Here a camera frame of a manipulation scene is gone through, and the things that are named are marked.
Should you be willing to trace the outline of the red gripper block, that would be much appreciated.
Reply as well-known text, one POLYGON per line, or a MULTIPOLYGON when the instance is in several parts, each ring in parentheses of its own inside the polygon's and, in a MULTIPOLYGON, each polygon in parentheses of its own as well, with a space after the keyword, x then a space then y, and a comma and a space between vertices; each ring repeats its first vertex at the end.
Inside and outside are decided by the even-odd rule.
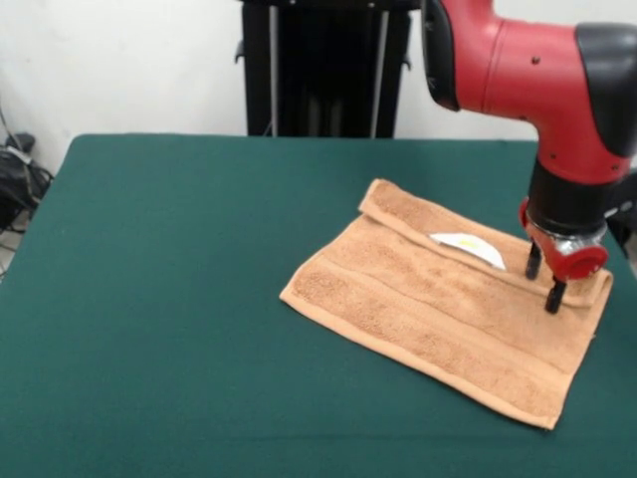
POLYGON ((524 230, 531 239, 531 249, 525 275, 534 281, 544 261, 553 275, 545 310, 557 314, 562 304, 566 283, 594 275, 608 259, 608 252, 602 246, 607 227, 602 226, 591 234, 560 235, 548 232, 531 220, 530 200, 525 198, 520 206, 519 216, 524 230))

